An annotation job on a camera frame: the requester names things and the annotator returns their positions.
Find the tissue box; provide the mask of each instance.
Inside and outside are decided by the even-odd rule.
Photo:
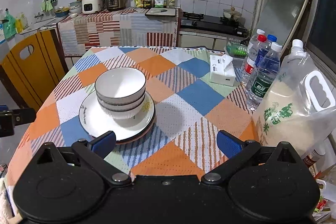
[[[224,68],[224,58],[226,55],[210,55],[210,76],[209,81],[221,85],[233,86],[236,79],[232,62]]]

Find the green basket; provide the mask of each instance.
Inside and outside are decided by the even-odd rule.
[[[232,57],[245,57],[247,46],[229,41],[226,45],[226,51]]]

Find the blue bottle cap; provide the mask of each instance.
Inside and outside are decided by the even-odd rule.
[[[276,42],[276,41],[277,41],[277,37],[275,37],[275,36],[273,36],[273,35],[271,35],[271,34],[269,34],[269,35],[267,36],[267,39],[270,40],[270,41],[272,41],[272,42]]]

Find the stacked bowls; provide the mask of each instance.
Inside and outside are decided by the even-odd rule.
[[[114,119],[129,119],[144,104],[146,77],[135,68],[114,68],[95,82],[98,103]]]

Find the tablecloth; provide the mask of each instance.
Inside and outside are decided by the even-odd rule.
[[[79,138],[91,140],[80,125],[78,112],[94,91],[94,82],[106,70],[135,67],[147,78],[157,121],[142,138],[117,145],[105,158],[121,171],[135,176],[188,175],[199,178],[227,158],[218,149],[216,135],[226,130],[241,140],[253,139],[251,111],[239,84],[209,82],[209,54],[205,48],[93,47],[71,68],[37,112],[8,168],[6,187],[12,191],[24,168],[46,141],[71,146]]]
[[[175,17],[146,16],[148,9],[67,17],[58,30],[66,57],[82,56],[93,46],[176,46],[179,12]]]

